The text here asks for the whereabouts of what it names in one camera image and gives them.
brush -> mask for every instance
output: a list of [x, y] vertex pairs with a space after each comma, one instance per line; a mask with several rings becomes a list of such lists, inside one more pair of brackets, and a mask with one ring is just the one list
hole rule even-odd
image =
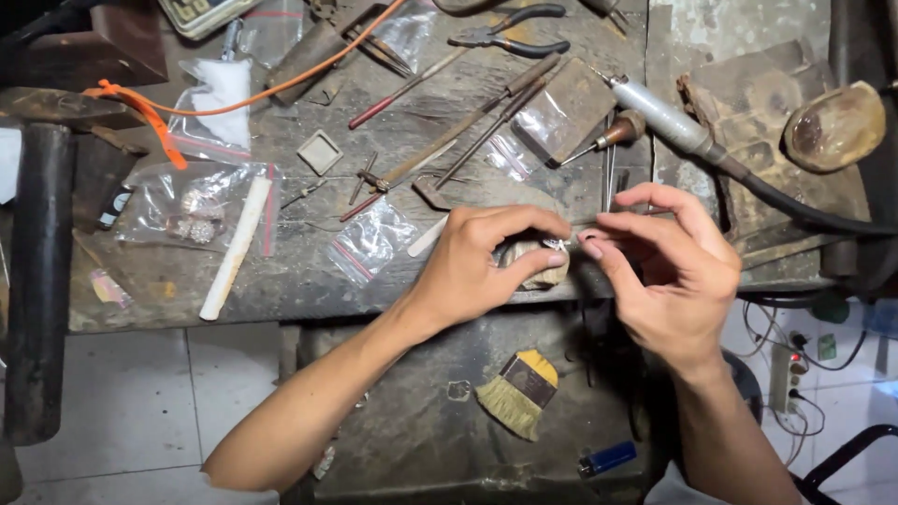
[[535, 442], [536, 423], [558, 387], [558, 371], [536, 349], [531, 349], [517, 352], [499, 375], [474, 393], [480, 405], [506, 428]]

left hand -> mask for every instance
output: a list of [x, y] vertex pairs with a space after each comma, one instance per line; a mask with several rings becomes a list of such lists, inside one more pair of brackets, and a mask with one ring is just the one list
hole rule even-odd
[[570, 223], [534, 205], [455, 208], [418, 281], [397, 302], [431, 324], [433, 333], [502, 306], [532, 275], [568, 261], [553, 249], [530, 251], [500, 269], [492, 252], [506, 237], [528, 228], [570, 237]]

forearm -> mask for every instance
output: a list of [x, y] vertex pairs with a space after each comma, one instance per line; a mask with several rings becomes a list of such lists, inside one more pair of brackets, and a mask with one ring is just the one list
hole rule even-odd
[[701, 377], [675, 377], [687, 480], [737, 505], [798, 504], [788, 470], [754, 420], [722, 359]]
[[355, 403], [423, 332], [397, 304], [280, 386], [218, 444], [203, 472], [215, 487], [283, 491], [318, 460]]

hand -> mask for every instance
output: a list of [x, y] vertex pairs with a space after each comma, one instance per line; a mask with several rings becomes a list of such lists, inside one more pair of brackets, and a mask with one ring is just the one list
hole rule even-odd
[[[720, 333], [739, 284], [739, 256], [685, 191], [647, 182], [614, 199], [669, 208], [676, 216], [674, 222], [600, 214], [599, 229], [577, 234], [614, 287], [618, 317], [637, 344], [687, 382], [713, 377], [723, 365]], [[624, 253], [642, 266], [645, 286]]]
[[453, 209], [427, 266], [397, 304], [433, 324], [433, 333], [502, 306], [527, 278], [568, 261], [563, 252], [540, 249], [500, 269], [492, 252], [528, 228], [564, 239], [571, 233], [561, 216], [533, 205]]

fingernail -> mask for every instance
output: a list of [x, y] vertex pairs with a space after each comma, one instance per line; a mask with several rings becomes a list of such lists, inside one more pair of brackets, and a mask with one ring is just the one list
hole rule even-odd
[[568, 262], [568, 256], [563, 252], [556, 252], [549, 257], [549, 267], [560, 267]]
[[583, 243], [583, 251], [586, 254], [589, 254], [594, 260], [602, 259], [602, 250], [595, 246], [592, 242], [584, 242]]

